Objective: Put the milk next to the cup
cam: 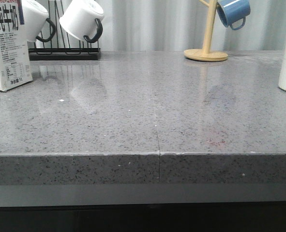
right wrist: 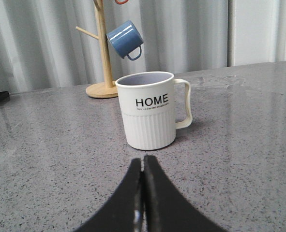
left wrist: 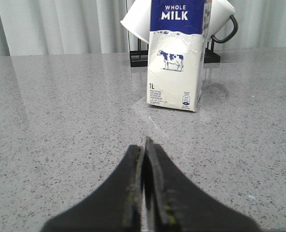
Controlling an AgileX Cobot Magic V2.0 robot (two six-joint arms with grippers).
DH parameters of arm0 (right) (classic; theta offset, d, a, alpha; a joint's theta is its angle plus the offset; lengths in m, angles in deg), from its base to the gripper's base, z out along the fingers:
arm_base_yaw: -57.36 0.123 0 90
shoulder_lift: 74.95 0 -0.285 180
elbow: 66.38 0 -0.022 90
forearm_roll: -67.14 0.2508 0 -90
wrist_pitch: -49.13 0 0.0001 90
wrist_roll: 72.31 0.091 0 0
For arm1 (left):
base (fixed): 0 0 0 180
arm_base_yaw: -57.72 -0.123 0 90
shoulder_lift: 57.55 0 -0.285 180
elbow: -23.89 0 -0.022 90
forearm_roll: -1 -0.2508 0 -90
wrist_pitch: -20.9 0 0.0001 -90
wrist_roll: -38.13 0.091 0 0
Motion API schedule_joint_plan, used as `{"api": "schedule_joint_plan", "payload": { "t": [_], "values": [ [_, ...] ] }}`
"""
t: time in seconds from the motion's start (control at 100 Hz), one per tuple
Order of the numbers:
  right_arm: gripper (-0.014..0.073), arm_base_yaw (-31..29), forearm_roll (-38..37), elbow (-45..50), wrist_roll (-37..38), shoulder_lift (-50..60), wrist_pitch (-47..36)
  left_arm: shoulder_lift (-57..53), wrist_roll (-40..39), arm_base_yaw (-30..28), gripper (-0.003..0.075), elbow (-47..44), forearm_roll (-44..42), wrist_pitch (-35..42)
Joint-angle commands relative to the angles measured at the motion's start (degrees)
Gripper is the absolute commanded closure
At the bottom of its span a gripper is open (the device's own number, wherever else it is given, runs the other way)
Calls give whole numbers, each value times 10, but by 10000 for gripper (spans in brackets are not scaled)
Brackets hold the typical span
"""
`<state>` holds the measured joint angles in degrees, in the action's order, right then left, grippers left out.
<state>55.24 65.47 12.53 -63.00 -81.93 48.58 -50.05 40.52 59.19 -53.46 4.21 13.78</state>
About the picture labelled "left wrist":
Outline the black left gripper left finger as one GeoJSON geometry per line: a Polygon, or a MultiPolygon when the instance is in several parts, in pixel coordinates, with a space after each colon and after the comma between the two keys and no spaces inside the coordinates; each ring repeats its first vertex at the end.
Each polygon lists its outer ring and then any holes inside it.
{"type": "Polygon", "coordinates": [[[43,232],[139,232],[143,148],[130,145],[123,159],[91,195],[48,220],[43,232]]]}

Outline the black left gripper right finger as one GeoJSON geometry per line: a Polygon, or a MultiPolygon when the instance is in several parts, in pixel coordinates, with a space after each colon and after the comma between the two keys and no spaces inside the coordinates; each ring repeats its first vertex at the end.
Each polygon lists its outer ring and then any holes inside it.
{"type": "Polygon", "coordinates": [[[259,232],[250,217],[220,203],[192,181],[150,137],[145,143],[147,222],[154,232],[259,232]]]}

